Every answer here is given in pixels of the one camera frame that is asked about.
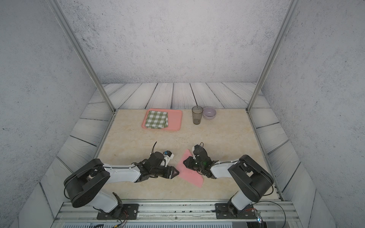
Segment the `pink square paper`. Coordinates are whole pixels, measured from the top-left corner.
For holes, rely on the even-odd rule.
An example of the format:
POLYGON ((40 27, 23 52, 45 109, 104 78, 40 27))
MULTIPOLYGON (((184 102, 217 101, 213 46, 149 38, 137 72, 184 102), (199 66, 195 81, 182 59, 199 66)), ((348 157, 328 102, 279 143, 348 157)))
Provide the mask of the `pink square paper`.
POLYGON ((203 186, 203 177, 196 171, 186 168, 186 166, 183 164, 183 162, 190 156, 192 156, 191 151, 186 149, 182 158, 178 162, 178 165, 176 166, 176 169, 179 172, 178 177, 195 185, 198 188, 201 188, 203 186))

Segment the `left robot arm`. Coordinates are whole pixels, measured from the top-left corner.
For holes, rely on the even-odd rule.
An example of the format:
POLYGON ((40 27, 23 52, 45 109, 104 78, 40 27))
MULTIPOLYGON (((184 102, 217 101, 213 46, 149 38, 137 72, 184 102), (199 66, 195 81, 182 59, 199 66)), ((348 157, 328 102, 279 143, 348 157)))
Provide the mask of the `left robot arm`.
POLYGON ((173 179, 179 175, 174 166, 168 165, 173 157, 170 151, 152 152, 149 158, 130 165, 109 165, 93 159, 64 180, 64 196, 74 208, 92 206, 110 214, 121 210, 123 203, 116 193, 109 194, 103 190, 106 184, 139 183, 159 177, 173 179))

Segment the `translucent grey plastic cup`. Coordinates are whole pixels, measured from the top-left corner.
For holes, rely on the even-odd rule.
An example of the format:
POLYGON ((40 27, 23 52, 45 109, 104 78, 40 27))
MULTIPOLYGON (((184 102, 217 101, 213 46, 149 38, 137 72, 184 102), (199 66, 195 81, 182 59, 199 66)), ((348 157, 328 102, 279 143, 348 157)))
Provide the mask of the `translucent grey plastic cup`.
POLYGON ((192 108, 193 123, 195 125, 199 125, 201 123, 202 114, 203 108, 201 106, 196 105, 192 108))

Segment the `green checkered cloth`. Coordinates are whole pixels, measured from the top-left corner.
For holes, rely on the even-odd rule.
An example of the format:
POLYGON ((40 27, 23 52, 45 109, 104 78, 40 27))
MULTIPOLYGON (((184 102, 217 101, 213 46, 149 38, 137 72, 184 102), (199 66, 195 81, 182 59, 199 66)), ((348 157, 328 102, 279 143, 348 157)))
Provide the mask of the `green checkered cloth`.
POLYGON ((144 126, 150 129, 164 129, 168 127, 168 113, 149 111, 144 126))

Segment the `small lavender bowl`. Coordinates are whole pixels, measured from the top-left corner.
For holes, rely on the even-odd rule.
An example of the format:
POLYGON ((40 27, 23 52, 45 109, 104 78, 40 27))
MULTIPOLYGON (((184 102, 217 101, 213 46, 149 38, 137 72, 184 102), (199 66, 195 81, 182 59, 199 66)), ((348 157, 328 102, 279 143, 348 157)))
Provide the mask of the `small lavender bowl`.
POLYGON ((205 107, 202 114, 205 119, 212 120, 216 117, 217 111, 213 107, 205 107))

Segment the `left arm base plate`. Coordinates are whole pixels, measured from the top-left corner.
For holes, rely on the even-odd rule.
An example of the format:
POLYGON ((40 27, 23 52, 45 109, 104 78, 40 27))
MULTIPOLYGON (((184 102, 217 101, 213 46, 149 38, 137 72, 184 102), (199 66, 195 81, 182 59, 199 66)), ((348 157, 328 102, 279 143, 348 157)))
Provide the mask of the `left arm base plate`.
POLYGON ((138 215, 139 204, 128 203, 118 205, 111 212, 98 210, 97 220, 136 220, 138 215))

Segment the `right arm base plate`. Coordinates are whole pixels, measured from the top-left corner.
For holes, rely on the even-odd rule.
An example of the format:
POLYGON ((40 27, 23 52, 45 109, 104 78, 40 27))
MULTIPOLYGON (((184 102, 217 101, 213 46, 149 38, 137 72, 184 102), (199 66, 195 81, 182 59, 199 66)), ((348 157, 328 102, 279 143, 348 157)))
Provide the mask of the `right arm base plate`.
POLYGON ((231 203, 216 203, 215 210, 217 219, 256 219, 257 214, 252 204, 242 210, 234 207, 231 203))

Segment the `aluminium front rail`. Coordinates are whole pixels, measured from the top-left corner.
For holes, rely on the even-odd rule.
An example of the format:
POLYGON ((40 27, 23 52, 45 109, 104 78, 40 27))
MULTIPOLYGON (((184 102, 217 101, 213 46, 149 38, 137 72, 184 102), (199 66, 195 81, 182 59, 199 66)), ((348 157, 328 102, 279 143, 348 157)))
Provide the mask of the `aluminium front rail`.
POLYGON ((217 204, 219 200, 126 200, 138 204, 128 218, 98 220, 101 214, 91 206, 61 206, 53 228, 301 228, 290 201, 265 199, 254 204, 249 215, 231 218, 217 204))

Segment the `pink plastic tray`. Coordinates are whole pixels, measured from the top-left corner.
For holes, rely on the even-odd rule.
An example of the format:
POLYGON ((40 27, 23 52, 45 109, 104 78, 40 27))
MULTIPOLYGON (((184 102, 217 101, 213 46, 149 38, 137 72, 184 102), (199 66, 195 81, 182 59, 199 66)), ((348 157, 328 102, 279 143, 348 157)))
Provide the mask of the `pink plastic tray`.
POLYGON ((146 129, 145 123, 148 117, 148 113, 150 111, 161 111, 161 112, 167 112, 168 113, 168 126, 166 128, 163 128, 162 130, 165 131, 179 131, 181 129, 181 124, 182 124, 182 117, 183 117, 183 113, 181 110, 173 110, 173 109, 156 109, 156 108, 151 108, 148 109, 143 123, 142 123, 142 128, 146 129))

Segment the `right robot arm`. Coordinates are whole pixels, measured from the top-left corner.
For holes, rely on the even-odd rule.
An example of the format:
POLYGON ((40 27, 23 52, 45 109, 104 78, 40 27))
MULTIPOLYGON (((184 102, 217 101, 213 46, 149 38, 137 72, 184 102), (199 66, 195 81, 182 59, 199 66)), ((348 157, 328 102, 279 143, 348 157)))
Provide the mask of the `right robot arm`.
POLYGON ((235 161, 213 161, 203 146, 195 145, 192 155, 182 163, 185 168, 207 178, 234 179, 240 190, 222 209, 234 218, 245 211, 254 211, 253 203, 259 202, 274 184, 272 176, 246 154, 235 161))

